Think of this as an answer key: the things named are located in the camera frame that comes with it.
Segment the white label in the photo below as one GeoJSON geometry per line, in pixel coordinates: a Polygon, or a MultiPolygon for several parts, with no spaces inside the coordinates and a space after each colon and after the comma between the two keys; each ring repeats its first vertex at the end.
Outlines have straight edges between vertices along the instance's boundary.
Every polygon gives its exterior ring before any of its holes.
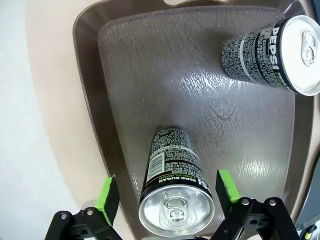
{"type": "Polygon", "coordinates": [[[162,152],[150,160],[146,181],[165,171],[165,153],[162,152]]]}

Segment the bolt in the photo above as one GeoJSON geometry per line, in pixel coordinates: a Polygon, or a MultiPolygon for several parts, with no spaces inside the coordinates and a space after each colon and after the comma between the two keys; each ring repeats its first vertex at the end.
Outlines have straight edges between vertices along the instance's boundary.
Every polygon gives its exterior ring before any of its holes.
{"type": "Polygon", "coordinates": [[[269,204],[270,204],[271,206],[274,206],[274,205],[276,205],[276,201],[273,200],[273,199],[271,199],[271,200],[269,201],[269,204]]]}
{"type": "Polygon", "coordinates": [[[241,201],[242,205],[248,205],[249,204],[249,200],[248,199],[242,199],[241,201]]]}

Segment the silver can top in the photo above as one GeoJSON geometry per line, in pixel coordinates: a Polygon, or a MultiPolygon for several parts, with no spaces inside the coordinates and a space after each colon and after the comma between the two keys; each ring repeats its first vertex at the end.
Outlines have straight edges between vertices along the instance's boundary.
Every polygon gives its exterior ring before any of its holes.
{"type": "Polygon", "coordinates": [[[297,92],[314,96],[320,92],[320,26],[310,17],[290,18],[280,40],[285,74],[297,92]]]}
{"type": "Polygon", "coordinates": [[[215,207],[203,190],[182,184],[161,187],[140,204],[139,218],[150,232],[163,237],[193,235],[212,220],[215,207]]]}

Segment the can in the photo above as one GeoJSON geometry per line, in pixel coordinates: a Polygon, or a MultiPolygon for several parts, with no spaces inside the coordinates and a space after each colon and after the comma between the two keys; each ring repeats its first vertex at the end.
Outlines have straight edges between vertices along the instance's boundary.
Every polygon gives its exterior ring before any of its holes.
{"type": "Polygon", "coordinates": [[[320,26],[299,15],[227,40],[222,66],[231,78],[314,96],[320,92],[320,26]]]}
{"type": "Polygon", "coordinates": [[[189,135],[170,127],[152,143],[144,177],[139,219],[150,232],[163,237],[193,235],[205,228],[215,213],[189,135]]]}

